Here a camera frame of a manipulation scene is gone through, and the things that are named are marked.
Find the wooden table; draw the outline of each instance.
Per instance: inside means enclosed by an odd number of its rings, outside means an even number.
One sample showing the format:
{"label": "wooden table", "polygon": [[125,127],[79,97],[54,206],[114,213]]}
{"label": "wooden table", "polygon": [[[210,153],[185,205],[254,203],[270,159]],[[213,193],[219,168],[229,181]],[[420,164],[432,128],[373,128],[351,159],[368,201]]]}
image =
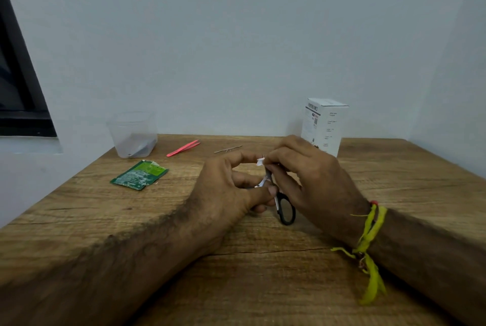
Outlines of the wooden table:
{"label": "wooden table", "polygon": [[[201,145],[167,158],[194,139]],[[78,256],[108,235],[130,233],[190,193],[205,159],[242,144],[265,153],[274,137],[160,135],[149,159],[170,169],[143,191],[110,179],[136,161],[114,150],[0,230],[0,287]],[[339,160],[369,199],[486,242],[486,181],[399,139],[344,139]],[[240,170],[263,174],[261,167]],[[299,213],[285,227],[269,210],[248,215],[214,254],[166,284],[132,324],[440,325],[449,318],[384,273],[388,295],[357,304],[367,277],[329,249],[335,242]]]}

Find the forearm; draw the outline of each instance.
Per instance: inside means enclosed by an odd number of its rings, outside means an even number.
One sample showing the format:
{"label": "forearm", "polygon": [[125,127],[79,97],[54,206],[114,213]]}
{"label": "forearm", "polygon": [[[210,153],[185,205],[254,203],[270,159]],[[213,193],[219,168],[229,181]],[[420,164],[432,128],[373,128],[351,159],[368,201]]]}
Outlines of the forearm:
{"label": "forearm", "polygon": [[388,210],[368,253],[468,325],[486,320],[486,250],[425,221]]}
{"label": "forearm", "polygon": [[120,324],[201,254],[185,206],[130,237],[109,236],[78,258],[0,288],[3,324]]}

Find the person's right hand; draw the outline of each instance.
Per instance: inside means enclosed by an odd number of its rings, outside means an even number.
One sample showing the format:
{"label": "person's right hand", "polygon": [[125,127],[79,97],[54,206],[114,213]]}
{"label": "person's right hand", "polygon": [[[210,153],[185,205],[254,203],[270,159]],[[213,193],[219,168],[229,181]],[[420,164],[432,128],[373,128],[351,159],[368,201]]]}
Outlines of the person's right hand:
{"label": "person's right hand", "polygon": [[[367,215],[370,205],[334,156],[289,135],[265,156],[264,164],[309,221],[351,247],[357,244],[365,218],[351,215]],[[285,170],[297,174],[301,185]]]}

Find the person's left hand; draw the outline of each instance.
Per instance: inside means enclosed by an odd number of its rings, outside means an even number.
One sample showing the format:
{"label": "person's left hand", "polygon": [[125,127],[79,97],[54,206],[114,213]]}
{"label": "person's left hand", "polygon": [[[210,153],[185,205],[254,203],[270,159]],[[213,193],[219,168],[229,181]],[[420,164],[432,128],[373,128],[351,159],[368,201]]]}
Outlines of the person's left hand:
{"label": "person's left hand", "polygon": [[248,151],[234,151],[208,160],[197,178],[194,189],[185,208],[197,215],[195,233],[204,247],[205,253],[217,249],[223,236],[249,211],[264,212],[275,204],[277,187],[266,183],[258,185],[263,176],[254,176],[233,171],[239,164],[256,163],[262,155]]}

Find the black window frame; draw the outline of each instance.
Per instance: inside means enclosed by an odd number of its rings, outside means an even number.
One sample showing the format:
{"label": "black window frame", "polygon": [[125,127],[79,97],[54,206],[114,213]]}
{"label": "black window frame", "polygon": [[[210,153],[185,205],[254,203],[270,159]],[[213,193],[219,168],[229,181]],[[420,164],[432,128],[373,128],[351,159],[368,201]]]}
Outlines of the black window frame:
{"label": "black window frame", "polygon": [[16,87],[24,106],[0,109],[0,136],[57,137],[10,0],[0,0],[0,47],[10,68],[3,78]]}

